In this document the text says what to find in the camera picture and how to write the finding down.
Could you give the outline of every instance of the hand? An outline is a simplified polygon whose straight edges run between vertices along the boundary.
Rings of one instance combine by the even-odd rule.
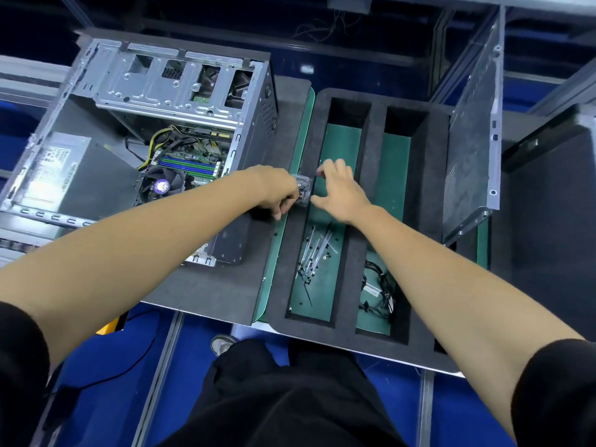
[[[298,199],[298,183],[285,169],[257,165],[243,172],[253,181],[258,205],[271,210],[271,216],[277,221]]]
[[[339,222],[354,224],[354,219],[362,209],[371,205],[364,190],[354,181],[352,168],[346,166],[341,158],[335,163],[325,160],[317,170],[317,175],[327,181],[327,197],[313,195],[310,202]]]

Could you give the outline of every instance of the human arm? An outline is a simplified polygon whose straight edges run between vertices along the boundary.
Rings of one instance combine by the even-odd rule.
[[[35,320],[56,364],[242,213],[261,205],[279,219],[297,197],[296,181],[285,170],[256,166],[234,172],[24,255],[0,270],[0,300]]]
[[[518,289],[372,205],[343,160],[327,160],[317,207],[359,229],[412,307],[501,425],[513,436],[511,398],[531,357],[581,336]]]

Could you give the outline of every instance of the right hand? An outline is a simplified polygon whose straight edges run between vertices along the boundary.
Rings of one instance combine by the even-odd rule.
[[[310,202],[339,222],[353,225],[362,210],[371,205],[364,190],[354,181],[352,168],[341,158],[335,163],[325,160],[317,170],[317,176],[327,181],[327,197],[313,195]]]

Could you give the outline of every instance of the forearm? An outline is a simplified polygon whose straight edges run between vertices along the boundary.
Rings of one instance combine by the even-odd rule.
[[[236,172],[124,211],[4,267],[2,300],[33,317],[57,363],[258,203],[250,175]]]
[[[512,435],[511,397],[528,360],[548,343],[580,335],[512,285],[380,207],[364,209],[354,225]]]

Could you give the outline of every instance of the black sleeve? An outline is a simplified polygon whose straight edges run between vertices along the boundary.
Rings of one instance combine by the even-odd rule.
[[[596,344],[559,340],[540,349],[511,401],[519,447],[596,446]]]
[[[48,374],[48,346],[37,324],[0,302],[0,445],[29,443]]]

